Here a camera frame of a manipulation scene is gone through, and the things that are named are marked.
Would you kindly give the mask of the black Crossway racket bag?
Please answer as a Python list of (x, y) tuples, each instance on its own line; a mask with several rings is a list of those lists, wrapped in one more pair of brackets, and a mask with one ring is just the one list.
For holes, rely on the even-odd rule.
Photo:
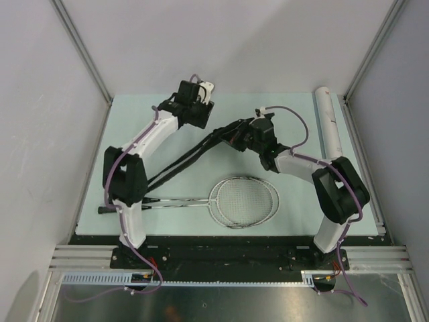
[(223, 141), (223, 137), (232, 131), (235, 131), (240, 126), (251, 121), (250, 118), (239, 119), (230, 124), (214, 129), (205, 138), (198, 142), (193, 148), (181, 155), (177, 160), (166, 166), (158, 174), (148, 180), (146, 194), (160, 188), (169, 180), (192, 166), (204, 153), (217, 146)]

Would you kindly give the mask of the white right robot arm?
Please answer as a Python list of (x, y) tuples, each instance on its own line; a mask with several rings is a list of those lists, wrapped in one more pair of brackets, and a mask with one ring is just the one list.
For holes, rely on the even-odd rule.
[(257, 153), (266, 171), (288, 174), (314, 185), (324, 217), (310, 244), (309, 261), (313, 267), (325, 269), (351, 224), (362, 220), (363, 207), (370, 201), (369, 191), (348, 158), (318, 160), (279, 143), (272, 116), (239, 120), (221, 140), (237, 151)]

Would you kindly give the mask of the white shuttlecock tube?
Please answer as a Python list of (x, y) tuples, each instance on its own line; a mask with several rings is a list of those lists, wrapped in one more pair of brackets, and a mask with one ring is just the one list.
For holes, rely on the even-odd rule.
[(343, 149), (330, 90), (327, 87), (319, 87), (314, 94), (326, 157), (339, 158), (343, 155)]

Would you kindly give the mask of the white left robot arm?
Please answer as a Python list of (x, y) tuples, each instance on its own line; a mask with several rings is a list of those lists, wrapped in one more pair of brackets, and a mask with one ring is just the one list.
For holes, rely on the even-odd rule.
[(183, 125), (204, 129), (214, 103), (215, 84), (200, 78), (180, 82), (178, 90), (153, 106), (151, 121), (128, 143), (108, 147), (103, 160), (105, 206), (116, 212), (120, 222), (120, 242), (127, 246), (125, 261), (134, 268), (147, 263), (148, 252), (140, 247), (146, 232), (141, 206), (148, 190), (145, 162), (159, 146)]

